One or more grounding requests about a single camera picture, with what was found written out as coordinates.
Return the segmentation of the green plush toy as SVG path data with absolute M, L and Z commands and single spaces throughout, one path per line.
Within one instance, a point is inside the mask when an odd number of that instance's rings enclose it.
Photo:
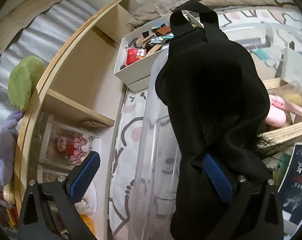
M 30 98 L 45 70 L 44 61 L 37 56 L 23 58 L 12 70 L 8 79 L 8 98 L 11 105 L 26 111 Z

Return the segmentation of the bunny print blanket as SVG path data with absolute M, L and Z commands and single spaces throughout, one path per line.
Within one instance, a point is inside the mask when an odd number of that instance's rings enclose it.
M 240 8 L 218 12 L 219 26 L 230 40 L 242 44 L 250 52 L 262 80 L 279 76 L 283 53 L 293 42 L 302 59 L 302 13 L 297 9 L 280 7 Z M 109 222 L 111 239 L 139 239 L 139 233 L 130 235 L 131 209 L 137 199 L 134 187 L 148 187 L 144 180 L 135 181 L 142 134 L 143 117 L 147 103 L 149 78 L 139 81 L 134 90 L 128 90 L 122 107 L 122 116 L 116 139 L 111 170 L 109 195 Z M 167 136 L 159 144 L 156 154 L 155 195 L 152 208 L 155 213 L 148 229 L 148 239 L 171 239 L 170 218 L 175 209 L 180 154 L 172 135 L 169 118 L 162 116 L 158 132 Z

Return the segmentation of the grey curtain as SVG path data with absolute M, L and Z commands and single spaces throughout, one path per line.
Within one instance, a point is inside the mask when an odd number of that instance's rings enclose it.
M 96 12 L 85 0 L 62 0 L 17 33 L 0 55 L 0 124 L 15 111 L 7 95 L 13 68 L 32 55 L 41 58 L 47 66 L 62 45 Z

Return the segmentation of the doll in clear case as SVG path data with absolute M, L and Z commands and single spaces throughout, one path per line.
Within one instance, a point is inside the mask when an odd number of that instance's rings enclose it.
M 63 170 L 80 165 L 91 151 L 101 150 L 100 136 L 91 131 L 63 124 L 48 115 L 39 162 Z

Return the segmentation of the plywood wooden block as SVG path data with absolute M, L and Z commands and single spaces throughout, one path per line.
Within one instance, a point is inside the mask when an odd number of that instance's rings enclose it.
M 290 103 L 302 108 L 302 88 L 298 82 L 287 83 L 281 78 L 275 78 L 265 80 L 263 84 L 269 93 L 283 95 Z M 292 124 L 262 133 L 260 138 L 258 146 L 266 154 L 290 147 L 295 142 L 302 142 L 302 116 L 296 114 Z

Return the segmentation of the purple plush toy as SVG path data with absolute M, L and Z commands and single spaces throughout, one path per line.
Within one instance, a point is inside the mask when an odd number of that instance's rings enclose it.
M 0 185 L 9 184 L 14 171 L 14 156 L 18 131 L 16 126 L 22 119 L 24 113 L 14 111 L 5 122 L 0 125 Z

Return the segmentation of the white box of clutter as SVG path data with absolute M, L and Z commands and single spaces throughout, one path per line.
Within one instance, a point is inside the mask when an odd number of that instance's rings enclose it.
M 169 14 L 124 36 L 116 58 L 115 76 L 134 93 L 146 89 L 152 65 L 168 49 L 172 37 Z

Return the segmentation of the black cloth bag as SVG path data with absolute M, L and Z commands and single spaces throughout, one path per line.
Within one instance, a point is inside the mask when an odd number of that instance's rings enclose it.
M 167 106 L 181 161 L 174 239 L 208 239 L 230 209 L 203 169 L 210 155 L 236 187 L 238 176 L 254 189 L 271 178 L 258 150 L 259 128 L 270 109 L 250 53 L 219 28 L 217 13 L 198 1 L 170 16 L 173 38 L 155 90 Z

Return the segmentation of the wooden bedside shelf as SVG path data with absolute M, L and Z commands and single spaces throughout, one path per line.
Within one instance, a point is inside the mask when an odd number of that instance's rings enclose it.
M 17 208 L 31 176 L 30 157 L 35 128 L 43 111 L 65 123 L 99 131 L 106 148 L 123 99 L 123 84 L 114 75 L 121 39 L 135 0 L 113 0 L 102 7 L 59 49 L 41 76 L 22 119 L 14 161 Z

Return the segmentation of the pink round mirror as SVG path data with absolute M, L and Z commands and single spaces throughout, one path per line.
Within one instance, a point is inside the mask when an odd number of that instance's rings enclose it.
M 293 113 L 302 117 L 302 107 L 295 103 L 286 101 L 277 95 L 269 95 L 270 109 L 264 122 L 273 127 L 283 127 L 287 117 L 285 112 Z

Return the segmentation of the clear plastic storage bin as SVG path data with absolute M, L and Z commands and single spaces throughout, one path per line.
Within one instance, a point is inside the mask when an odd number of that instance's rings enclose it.
M 158 134 L 161 117 L 166 116 L 167 118 L 169 118 L 169 121 L 170 121 L 170 117 L 169 117 L 167 106 L 159 99 L 155 90 L 156 78 L 159 72 L 161 71 L 162 67 L 165 65 L 167 59 L 168 59 L 168 51 L 166 51 L 165 53 L 161 54 L 158 57 L 152 68 L 151 83 L 149 85 L 146 111 L 144 113 L 143 130 L 141 136 L 135 181 L 138 182 L 144 180 L 147 183 L 148 187 L 146 189 L 141 188 L 139 185 L 136 185 L 134 187 L 134 196 L 137 199 L 137 201 L 132 207 L 131 212 L 133 214 L 133 218 L 130 219 L 130 230 L 129 230 L 130 235 L 133 235 L 135 232 L 138 232 L 140 236 L 139 239 L 148 239 L 147 237 L 148 229 L 150 228 L 151 225 L 152 216 L 155 213 L 154 209 L 152 208 L 153 197 L 155 195 L 155 172 L 156 172 L 155 157 L 156 154 L 159 152 L 160 142 L 162 140 L 168 139 L 167 136 L 160 137 Z M 265 123 L 263 122 L 259 128 L 258 145 L 261 141 L 260 135 L 262 133 L 265 133 L 264 129 L 265 129 Z M 176 151 L 179 152 L 180 161 L 181 161 L 181 152 L 179 150 L 178 143 L 173 129 L 172 129 L 172 135 L 175 139 Z M 260 158 L 263 161 L 263 158 L 267 156 L 266 151 L 261 149 L 259 146 L 258 146 L 258 150 L 261 153 Z M 179 177 L 179 168 L 180 168 L 180 162 L 178 164 L 178 177 Z

